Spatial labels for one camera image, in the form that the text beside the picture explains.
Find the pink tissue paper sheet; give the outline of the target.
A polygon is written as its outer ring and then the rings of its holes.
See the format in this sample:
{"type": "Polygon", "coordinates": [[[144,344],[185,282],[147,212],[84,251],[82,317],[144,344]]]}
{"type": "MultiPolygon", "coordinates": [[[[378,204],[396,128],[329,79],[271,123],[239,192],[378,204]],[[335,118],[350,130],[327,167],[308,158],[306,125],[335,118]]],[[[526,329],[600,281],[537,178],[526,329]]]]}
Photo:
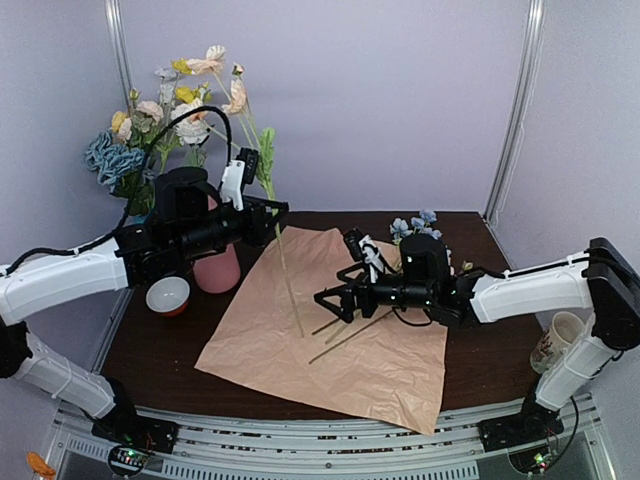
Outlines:
{"type": "Polygon", "coordinates": [[[287,226],[235,294],[196,369],[286,400],[431,435],[447,329],[422,310],[382,306],[351,324],[313,296],[353,261],[336,228],[287,226]]]}

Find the white rose stem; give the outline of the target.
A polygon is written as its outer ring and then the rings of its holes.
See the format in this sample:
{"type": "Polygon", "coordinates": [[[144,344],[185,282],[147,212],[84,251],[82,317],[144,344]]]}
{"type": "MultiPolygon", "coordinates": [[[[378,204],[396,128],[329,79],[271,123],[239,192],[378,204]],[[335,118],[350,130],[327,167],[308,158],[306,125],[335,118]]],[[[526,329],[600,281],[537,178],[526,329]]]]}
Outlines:
{"type": "MultiPolygon", "coordinates": [[[[170,118],[173,121],[203,105],[203,101],[199,98],[195,98],[189,103],[182,103],[171,111],[170,118]]],[[[187,166],[203,168],[205,165],[207,153],[203,143],[209,137],[208,124],[205,122],[206,116],[206,111],[197,112],[174,125],[174,131],[180,144],[186,148],[185,161],[187,166]]]]}

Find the peach flower stem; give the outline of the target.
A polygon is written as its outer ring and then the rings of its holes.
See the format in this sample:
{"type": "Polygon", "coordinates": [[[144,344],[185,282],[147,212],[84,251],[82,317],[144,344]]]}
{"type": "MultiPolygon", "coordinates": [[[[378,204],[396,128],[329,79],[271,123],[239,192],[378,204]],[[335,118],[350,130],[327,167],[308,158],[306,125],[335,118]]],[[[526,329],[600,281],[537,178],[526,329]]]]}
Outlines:
{"type": "Polygon", "coordinates": [[[258,134],[255,118],[251,109],[249,94],[244,83],[244,67],[234,63],[231,69],[232,80],[229,88],[223,85],[221,74],[226,65],[226,48],[222,45],[213,45],[208,48],[202,59],[192,58],[185,61],[193,75],[213,75],[221,90],[227,98],[227,103],[222,110],[230,116],[237,116],[244,131],[245,137],[251,147],[259,150],[260,160],[257,166],[257,180],[267,194],[269,200],[275,199],[275,187],[272,178],[274,166],[275,130],[265,128],[258,134]]]}

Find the flower bunch pink blue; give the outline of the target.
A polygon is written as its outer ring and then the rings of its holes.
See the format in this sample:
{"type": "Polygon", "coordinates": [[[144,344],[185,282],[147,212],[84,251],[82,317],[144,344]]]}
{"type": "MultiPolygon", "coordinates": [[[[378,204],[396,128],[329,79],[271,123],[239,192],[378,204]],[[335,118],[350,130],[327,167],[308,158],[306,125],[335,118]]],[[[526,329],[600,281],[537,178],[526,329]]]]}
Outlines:
{"type": "MultiPolygon", "coordinates": [[[[393,239],[399,253],[397,267],[374,242],[386,267],[375,281],[371,278],[378,308],[388,308],[401,323],[414,328],[434,322],[447,327],[464,326],[472,314],[469,300],[475,279],[469,273],[453,274],[446,244],[425,230],[405,235],[396,231],[393,239]]],[[[349,325],[357,316],[361,316],[359,311],[352,320],[334,317],[349,325]]]]}

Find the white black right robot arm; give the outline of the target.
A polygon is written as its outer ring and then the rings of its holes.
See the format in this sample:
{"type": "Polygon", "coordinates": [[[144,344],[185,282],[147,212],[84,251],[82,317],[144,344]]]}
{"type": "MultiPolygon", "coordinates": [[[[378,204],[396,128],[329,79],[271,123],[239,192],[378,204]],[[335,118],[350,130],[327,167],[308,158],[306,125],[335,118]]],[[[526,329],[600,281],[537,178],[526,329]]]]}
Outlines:
{"type": "Polygon", "coordinates": [[[399,271],[359,230],[348,231],[344,242],[354,265],[337,273],[341,285],[314,300],[346,323],[357,313],[370,318],[380,306],[416,308],[443,326],[463,328],[562,308],[592,310],[589,326],[541,375],[520,413],[480,423],[487,439],[514,433],[535,440],[578,389],[639,345],[639,276],[605,238],[554,263],[503,272],[473,267],[459,274],[451,271],[446,245],[428,234],[400,241],[399,271]]]}

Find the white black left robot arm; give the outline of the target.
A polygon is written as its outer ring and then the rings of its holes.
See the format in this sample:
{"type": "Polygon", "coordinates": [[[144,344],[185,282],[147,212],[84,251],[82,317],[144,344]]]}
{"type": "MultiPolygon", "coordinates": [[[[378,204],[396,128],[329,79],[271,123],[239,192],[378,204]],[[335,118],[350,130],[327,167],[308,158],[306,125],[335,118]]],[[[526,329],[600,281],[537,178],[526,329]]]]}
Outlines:
{"type": "Polygon", "coordinates": [[[264,245],[289,205],[243,195],[243,169],[241,161],[232,161],[220,188],[209,184],[202,168],[171,170],[156,178],[155,205],[143,223],[118,228],[100,245],[2,268],[2,378],[35,385],[81,409],[121,443],[137,442],[144,422],[122,384],[51,350],[25,320],[92,294],[177,276],[236,242],[264,245]]]}

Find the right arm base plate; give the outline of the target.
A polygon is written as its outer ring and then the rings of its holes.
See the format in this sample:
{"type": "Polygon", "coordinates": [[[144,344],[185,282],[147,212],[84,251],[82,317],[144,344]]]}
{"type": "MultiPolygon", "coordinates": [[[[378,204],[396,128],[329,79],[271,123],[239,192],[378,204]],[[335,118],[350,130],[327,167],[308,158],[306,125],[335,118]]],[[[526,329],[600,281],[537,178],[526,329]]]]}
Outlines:
{"type": "Polygon", "coordinates": [[[564,425],[555,412],[524,413],[482,420],[477,425],[485,452],[518,447],[545,440],[549,433],[561,434],[564,425]]]}

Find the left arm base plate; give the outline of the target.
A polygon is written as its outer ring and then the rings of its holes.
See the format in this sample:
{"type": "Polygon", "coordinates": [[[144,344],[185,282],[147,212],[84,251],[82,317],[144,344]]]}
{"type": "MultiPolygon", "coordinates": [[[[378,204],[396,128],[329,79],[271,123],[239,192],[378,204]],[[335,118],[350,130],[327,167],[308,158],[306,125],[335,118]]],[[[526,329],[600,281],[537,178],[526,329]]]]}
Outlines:
{"type": "Polygon", "coordinates": [[[132,425],[119,427],[103,420],[92,419],[91,433],[145,453],[171,454],[178,437],[177,423],[150,417],[139,417],[132,425]]]}

